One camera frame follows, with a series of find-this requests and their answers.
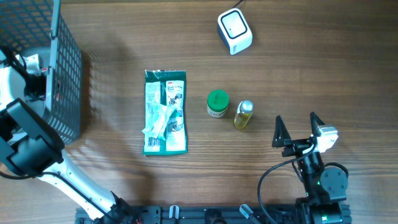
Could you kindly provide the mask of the green lid small jar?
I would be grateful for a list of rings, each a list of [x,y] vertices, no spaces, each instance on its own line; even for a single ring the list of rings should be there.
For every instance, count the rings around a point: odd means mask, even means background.
[[[224,90],[213,90],[207,99],[207,112],[214,118],[224,116],[229,106],[229,95]]]

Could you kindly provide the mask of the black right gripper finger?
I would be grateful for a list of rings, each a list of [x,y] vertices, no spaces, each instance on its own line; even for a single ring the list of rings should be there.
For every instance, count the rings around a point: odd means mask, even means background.
[[[313,111],[310,113],[310,124],[311,124],[312,134],[314,136],[318,134],[317,127],[319,125],[325,125],[325,123]]]
[[[275,131],[272,140],[272,147],[285,147],[292,144],[290,134],[285,127],[281,115],[275,118]]]

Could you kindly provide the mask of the green 3M sponge packet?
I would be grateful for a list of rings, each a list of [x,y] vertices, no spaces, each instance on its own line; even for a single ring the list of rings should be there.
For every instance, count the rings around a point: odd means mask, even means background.
[[[146,70],[143,154],[170,156],[187,152],[186,71]]]

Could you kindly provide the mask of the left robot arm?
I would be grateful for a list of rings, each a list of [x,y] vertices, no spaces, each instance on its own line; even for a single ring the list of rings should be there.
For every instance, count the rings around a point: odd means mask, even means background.
[[[1,162],[11,180],[38,178],[80,205],[94,223],[137,223],[123,199],[91,180],[69,158],[57,132],[24,101],[24,78],[1,69]]]

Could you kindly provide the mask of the yellow oil bottle silver cap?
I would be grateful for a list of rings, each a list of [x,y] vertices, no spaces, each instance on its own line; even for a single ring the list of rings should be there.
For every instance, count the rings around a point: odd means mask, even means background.
[[[234,117],[234,127],[242,130],[250,120],[254,110],[254,105],[249,100],[244,100],[238,105],[236,115]]]

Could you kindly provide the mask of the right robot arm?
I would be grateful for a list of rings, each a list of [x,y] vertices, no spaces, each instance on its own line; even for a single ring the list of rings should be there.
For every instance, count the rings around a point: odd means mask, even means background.
[[[321,154],[333,147],[338,130],[310,113],[312,134],[293,140],[281,116],[275,119],[272,147],[282,147],[283,157],[294,157],[296,174],[303,183],[306,196],[298,198],[291,209],[293,223],[351,223],[346,200],[348,170],[337,162],[324,163]]]

